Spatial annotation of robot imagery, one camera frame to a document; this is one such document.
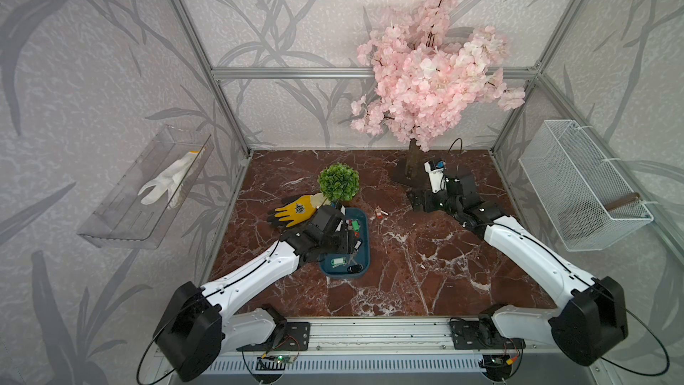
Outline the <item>key with black tag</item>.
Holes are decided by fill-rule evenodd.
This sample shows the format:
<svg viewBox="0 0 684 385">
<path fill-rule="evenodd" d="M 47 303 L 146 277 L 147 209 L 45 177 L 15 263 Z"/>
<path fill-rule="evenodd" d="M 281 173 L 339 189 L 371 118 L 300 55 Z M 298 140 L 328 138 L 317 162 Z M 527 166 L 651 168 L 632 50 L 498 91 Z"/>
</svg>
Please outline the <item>key with black tag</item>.
<svg viewBox="0 0 684 385">
<path fill-rule="evenodd" d="M 364 266 L 363 265 L 352 265 L 347 268 L 347 272 L 349 274 L 359 274 L 363 272 Z"/>
</svg>

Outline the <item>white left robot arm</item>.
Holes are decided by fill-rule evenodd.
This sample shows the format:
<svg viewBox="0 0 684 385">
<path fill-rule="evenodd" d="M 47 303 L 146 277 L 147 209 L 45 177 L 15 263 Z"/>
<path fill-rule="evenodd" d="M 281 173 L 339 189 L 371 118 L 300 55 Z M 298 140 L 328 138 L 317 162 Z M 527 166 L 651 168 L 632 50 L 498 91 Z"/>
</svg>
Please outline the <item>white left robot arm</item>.
<svg viewBox="0 0 684 385">
<path fill-rule="evenodd" d="M 268 342 L 283 323 L 274 310 L 240 309 L 267 287 L 327 255 L 354 252 L 356 236 L 343 207 L 325 205 L 304 227 L 281 234 L 250 262 L 215 281 L 187 282 L 173 293 L 153 336 L 176 376 L 185 383 L 203 374 L 224 352 Z"/>
</svg>

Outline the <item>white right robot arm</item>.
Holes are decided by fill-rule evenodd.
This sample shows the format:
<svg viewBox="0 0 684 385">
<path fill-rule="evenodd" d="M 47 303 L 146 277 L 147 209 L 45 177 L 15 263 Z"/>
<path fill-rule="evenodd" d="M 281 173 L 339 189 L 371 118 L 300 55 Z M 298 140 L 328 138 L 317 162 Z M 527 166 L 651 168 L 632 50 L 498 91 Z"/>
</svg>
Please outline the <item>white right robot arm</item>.
<svg viewBox="0 0 684 385">
<path fill-rule="evenodd" d="M 477 193 L 473 176 L 429 175 L 428 189 L 411 189 L 414 210 L 442 211 L 465 230 L 506 255 L 551 297 L 554 308 L 492 308 L 482 316 L 486 330 L 502 338 L 557 347 L 570 360 L 589 366 L 629 335 L 625 292 L 614 279 L 598 279 L 564 260 L 514 217 Z"/>
</svg>

